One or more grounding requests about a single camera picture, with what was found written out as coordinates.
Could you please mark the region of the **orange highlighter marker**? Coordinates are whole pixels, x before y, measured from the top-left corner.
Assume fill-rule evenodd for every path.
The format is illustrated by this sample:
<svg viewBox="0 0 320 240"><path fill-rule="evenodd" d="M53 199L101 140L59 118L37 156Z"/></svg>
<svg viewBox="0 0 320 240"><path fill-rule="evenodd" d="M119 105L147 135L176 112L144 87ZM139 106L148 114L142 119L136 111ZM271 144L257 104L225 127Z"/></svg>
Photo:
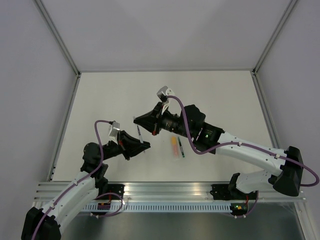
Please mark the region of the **orange highlighter marker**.
<svg viewBox="0 0 320 240"><path fill-rule="evenodd" d="M172 144L172 154L173 154L173 159L178 160L180 158L180 152L177 144Z"/></svg>

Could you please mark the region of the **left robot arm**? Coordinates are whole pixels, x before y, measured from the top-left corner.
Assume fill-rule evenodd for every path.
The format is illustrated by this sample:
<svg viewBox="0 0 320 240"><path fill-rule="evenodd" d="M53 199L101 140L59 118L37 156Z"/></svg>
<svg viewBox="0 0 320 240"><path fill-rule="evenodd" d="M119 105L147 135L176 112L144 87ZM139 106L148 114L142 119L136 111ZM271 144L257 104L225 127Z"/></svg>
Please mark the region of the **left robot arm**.
<svg viewBox="0 0 320 240"><path fill-rule="evenodd" d="M119 155L126 160L149 149L151 144L130 136L124 130L102 145L90 142L83 149L83 164L74 179L51 201L40 208L32 207L27 213L22 229L23 240L59 240L71 221L95 199L107 195L122 198L109 191L105 173L108 165L103 161Z"/></svg>

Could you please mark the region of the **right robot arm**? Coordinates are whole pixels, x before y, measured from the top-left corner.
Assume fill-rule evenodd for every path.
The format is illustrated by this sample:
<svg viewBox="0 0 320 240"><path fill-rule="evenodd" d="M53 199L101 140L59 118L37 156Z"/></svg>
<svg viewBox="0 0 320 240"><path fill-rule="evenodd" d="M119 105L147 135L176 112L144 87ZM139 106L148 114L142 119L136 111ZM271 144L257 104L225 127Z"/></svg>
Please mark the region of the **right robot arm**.
<svg viewBox="0 0 320 240"><path fill-rule="evenodd" d="M228 194L235 199L254 191L274 189L290 197L299 195L303 160L298 148L268 148L237 138L223 129L205 122L205 114L195 105L187 105L180 114L172 114L158 102L153 110L134 119L134 123L156 136L161 130L191 137L199 152L229 156L255 165L261 170L235 173Z"/></svg>

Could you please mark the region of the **green fineliner pen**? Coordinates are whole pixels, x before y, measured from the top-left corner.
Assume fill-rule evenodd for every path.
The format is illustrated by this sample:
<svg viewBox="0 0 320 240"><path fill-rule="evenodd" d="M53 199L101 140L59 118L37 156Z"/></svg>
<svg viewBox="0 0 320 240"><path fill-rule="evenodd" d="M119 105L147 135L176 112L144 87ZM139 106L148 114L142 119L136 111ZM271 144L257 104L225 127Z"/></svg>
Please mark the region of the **green fineliner pen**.
<svg viewBox="0 0 320 240"><path fill-rule="evenodd" d="M181 139L180 137L177 138L178 139L178 144L179 144L179 149L180 149L180 152L181 152L181 156L182 158L185 158L185 153L184 153L184 149L183 149L183 146L182 146L182 142L181 142Z"/></svg>

